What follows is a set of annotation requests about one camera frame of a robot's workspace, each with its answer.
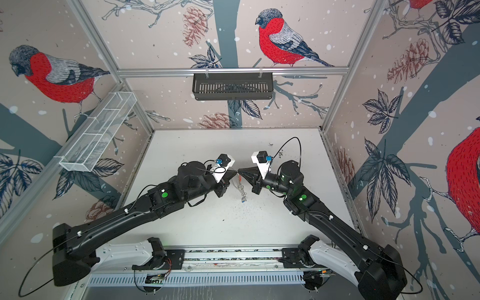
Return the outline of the silver metal carabiner keyring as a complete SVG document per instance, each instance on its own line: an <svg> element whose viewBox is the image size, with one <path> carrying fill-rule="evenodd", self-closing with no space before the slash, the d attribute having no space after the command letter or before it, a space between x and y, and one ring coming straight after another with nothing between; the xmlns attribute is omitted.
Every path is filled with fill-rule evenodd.
<svg viewBox="0 0 480 300"><path fill-rule="evenodd" d="M241 175L237 175L237 185L236 185L236 188L237 190L240 192L241 194L241 199L242 198L246 198L246 192L245 192L245 188L243 186L243 182L242 182L242 177Z"/></svg>

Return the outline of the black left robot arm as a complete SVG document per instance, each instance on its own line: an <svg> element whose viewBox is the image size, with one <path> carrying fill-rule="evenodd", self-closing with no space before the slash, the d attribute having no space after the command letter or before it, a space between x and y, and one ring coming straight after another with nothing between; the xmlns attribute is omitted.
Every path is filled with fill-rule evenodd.
<svg viewBox="0 0 480 300"><path fill-rule="evenodd" d="M225 156L218 158L211 169L199 161L188 162L178 168L176 176L122 209L79 226L56 226L52 232L54 285L67 286L86 277L101 261L96 250L118 236L185 206L192 207L192 200L201 204L210 193L222 197L236 175L234 163Z"/></svg>

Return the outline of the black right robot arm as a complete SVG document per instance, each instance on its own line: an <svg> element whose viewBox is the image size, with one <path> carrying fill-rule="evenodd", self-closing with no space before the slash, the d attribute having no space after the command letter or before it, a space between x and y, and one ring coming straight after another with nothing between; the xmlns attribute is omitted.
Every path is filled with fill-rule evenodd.
<svg viewBox="0 0 480 300"><path fill-rule="evenodd" d="M296 161L285 162L277 174L264 164L239 169L238 173L260 194L268 189L283 195L283 203L293 215L320 230L337 247L310 235L299 245L305 266L321 265L355 285L366 300L395 300L407 279L399 252L382 247L364 237L337 217L304 184Z"/></svg>

